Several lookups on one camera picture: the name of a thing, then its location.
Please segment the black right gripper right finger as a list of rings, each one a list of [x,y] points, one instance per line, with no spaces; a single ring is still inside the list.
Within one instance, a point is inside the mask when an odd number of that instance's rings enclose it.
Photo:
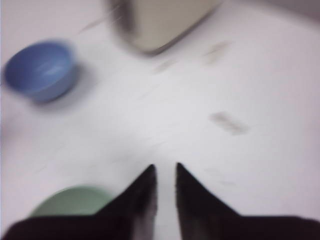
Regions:
[[[183,240],[318,240],[320,223],[297,216],[245,216],[176,165],[176,208]]]

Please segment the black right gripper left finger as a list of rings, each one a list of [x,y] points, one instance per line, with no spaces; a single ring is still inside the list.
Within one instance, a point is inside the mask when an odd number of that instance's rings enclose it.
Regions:
[[[157,214],[157,171],[149,165],[97,213],[41,216],[15,223],[4,240],[152,240]]]

